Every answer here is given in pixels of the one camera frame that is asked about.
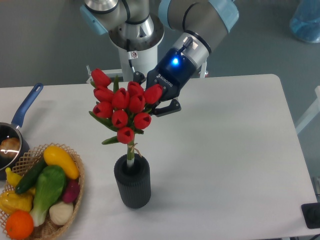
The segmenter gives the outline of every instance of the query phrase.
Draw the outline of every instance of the artificial flower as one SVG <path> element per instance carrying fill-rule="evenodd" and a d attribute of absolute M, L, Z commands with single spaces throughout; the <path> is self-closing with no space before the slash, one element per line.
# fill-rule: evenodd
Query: artificial flower
<path fill-rule="evenodd" d="M 112 102 L 112 99 L 114 97 L 114 92 L 110 89 L 102 86 L 97 86 L 93 90 L 93 94 L 100 102 Z"/>
<path fill-rule="evenodd" d="M 130 127 L 123 127 L 116 133 L 118 141 L 122 144 L 128 144 L 135 138 L 135 133 Z"/>
<path fill-rule="evenodd" d="M 111 118 L 113 111 L 111 103 L 107 101 L 98 103 L 92 110 L 99 118 Z"/>
<path fill-rule="evenodd" d="M 123 110 L 114 111 L 114 113 L 111 117 L 111 121 L 112 121 L 113 126 L 121 129 L 127 125 L 128 115 Z"/>
<path fill-rule="evenodd" d="M 155 84 L 149 87 L 144 92 L 145 102 L 147 104 L 154 104 L 156 103 L 162 96 L 163 87 L 160 84 Z"/>
<path fill-rule="evenodd" d="M 130 98 L 128 109 L 130 112 L 137 114 L 145 108 L 145 97 L 143 95 L 134 95 Z"/>
<path fill-rule="evenodd" d="M 128 83 L 128 92 L 130 97 L 133 97 L 134 95 L 143 95 L 144 89 L 142 88 L 142 86 L 140 86 L 139 83 L 135 81 L 130 81 Z"/>
<path fill-rule="evenodd" d="M 126 109 L 129 105 L 129 101 L 129 93 L 122 87 L 115 92 L 112 99 L 112 106 L 116 109 Z"/>
<path fill-rule="evenodd" d="M 137 129 L 145 129 L 151 123 L 151 116 L 146 112 L 138 113 L 133 119 L 133 125 Z"/>
<path fill-rule="evenodd" d="M 98 68 L 91 72 L 91 77 L 97 87 L 102 86 L 106 88 L 111 84 L 111 79 Z"/>

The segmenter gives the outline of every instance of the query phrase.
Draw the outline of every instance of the wicker basket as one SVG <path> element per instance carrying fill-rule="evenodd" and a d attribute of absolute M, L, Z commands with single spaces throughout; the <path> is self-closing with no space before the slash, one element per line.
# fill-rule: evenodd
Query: wicker basket
<path fill-rule="evenodd" d="M 46 145 L 40 145 L 38 147 L 35 147 L 33 150 L 29 150 L 22 157 L 20 157 L 19 161 L 12 168 L 12 172 L 23 176 L 33 166 L 33 164 L 37 163 L 41 159 L 41 157 L 43 156 L 44 150 L 51 145 L 58 146 L 66 150 L 69 153 L 69 155 L 72 157 L 77 167 L 79 168 L 80 175 L 78 178 L 78 182 L 80 185 L 80 194 L 77 197 L 77 199 L 74 201 L 73 214 L 71 218 L 66 222 L 65 225 L 58 226 L 54 224 L 51 221 L 48 214 L 46 216 L 44 223 L 38 227 L 35 227 L 32 234 L 28 238 L 26 238 L 26 240 L 53 240 L 61 236 L 64 232 L 66 232 L 77 215 L 77 212 L 80 207 L 81 199 L 84 193 L 85 170 L 84 170 L 84 165 L 82 163 L 82 160 L 80 159 L 80 156 L 77 154 L 77 152 L 75 152 L 73 149 L 70 149 L 70 147 L 64 144 L 60 145 L 60 144 L 51 143 Z M 14 187 L 8 184 L 8 182 L 6 182 L 3 192 L 9 191 L 9 190 L 14 190 Z M 8 238 L 10 238 L 6 231 L 6 221 L 8 217 L 9 215 L 7 215 L 5 212 L 0 210 L 0 225 L 3 228 L 2 232 Z"/>

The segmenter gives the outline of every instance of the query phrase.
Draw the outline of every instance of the blue pot handle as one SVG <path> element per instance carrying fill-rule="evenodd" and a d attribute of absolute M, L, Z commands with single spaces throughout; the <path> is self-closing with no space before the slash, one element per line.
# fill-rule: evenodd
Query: blue pot handle
<path fill-rule="evenodd" d="M 12 124 L 22 127 L 27 110 L 43 88 L 44 85 L 42 83 L 37 83 L 36 85 L 34 85 L 28 96 L 26 96 L 24 101 L 19 106 L 18 110 L 15 112 L 15 115 L 13 116 L 13 119 L 11 121 Z"/>

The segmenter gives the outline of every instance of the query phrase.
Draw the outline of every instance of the saucepan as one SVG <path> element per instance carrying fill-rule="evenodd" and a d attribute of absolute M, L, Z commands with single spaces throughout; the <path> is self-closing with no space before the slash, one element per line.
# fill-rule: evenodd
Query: saucepan
<path fill-rule="evenodd" d="M 42 83 L 37 83 L 32 88 L 19 106 L 11 123 L 0 122 L 0 180 L 6 179 L 6 168 L 12 168 L 19 158 L 30 149 L 19 128 L 23 125 L 27 110 L 43 87 Z"/>

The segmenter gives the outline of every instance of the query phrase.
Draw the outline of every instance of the ribbed vase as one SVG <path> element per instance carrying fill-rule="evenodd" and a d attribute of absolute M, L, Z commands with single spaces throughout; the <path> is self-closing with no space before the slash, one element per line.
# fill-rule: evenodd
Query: ribbed vase
<path fill-rule="evenodd" d="M 123 203 L 132 209 L 146 205 L 151 197 L 150 167 L 148 161 L 134 154 L 134 165 L 127 168 L 127 155 L 114 165 L 114 176 Z"/>

